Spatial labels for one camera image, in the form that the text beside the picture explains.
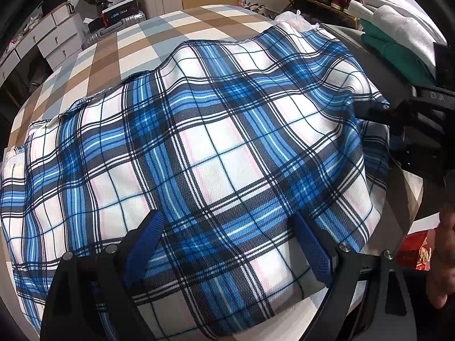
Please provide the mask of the person right hand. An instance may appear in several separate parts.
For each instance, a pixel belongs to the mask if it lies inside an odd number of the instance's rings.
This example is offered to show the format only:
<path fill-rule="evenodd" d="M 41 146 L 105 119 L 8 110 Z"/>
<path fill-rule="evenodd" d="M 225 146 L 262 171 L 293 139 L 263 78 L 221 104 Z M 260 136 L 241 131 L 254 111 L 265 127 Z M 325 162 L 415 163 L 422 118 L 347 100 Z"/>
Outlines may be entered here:
<path fill-rule="evenodd" d="M 454 239 L 454 207 L 447 205 L 440 211 L 427 277 L 427 295 L 437 309 L 443 308 L 454 293 Z"/>

